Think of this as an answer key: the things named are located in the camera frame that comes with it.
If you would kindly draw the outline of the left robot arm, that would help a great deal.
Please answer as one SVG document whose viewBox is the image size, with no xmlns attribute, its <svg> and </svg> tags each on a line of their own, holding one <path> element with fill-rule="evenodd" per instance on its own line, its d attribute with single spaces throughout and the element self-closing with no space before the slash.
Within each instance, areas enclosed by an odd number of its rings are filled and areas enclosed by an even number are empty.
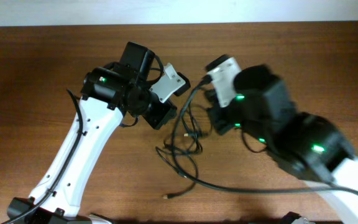
<svg viewBox="0 0 358 224">
<path fill-rule="evenodd" d="M 52 165 L 28 198 L 13 198 L 8 223 L 110 223 L 101 215 L 78 214 L 86 183 L 107 140 L 126 113 L 143 117 L 153 129 L 173 119 L 169 100 L 188 89 L 172 64 L 160 65 L 159 77 L 148 80 L 154 61 L 147 47 L 128 42 L 118 62 L 86 74 L 81 97 L 72 97 L 76 115 Z"/>
</svg>

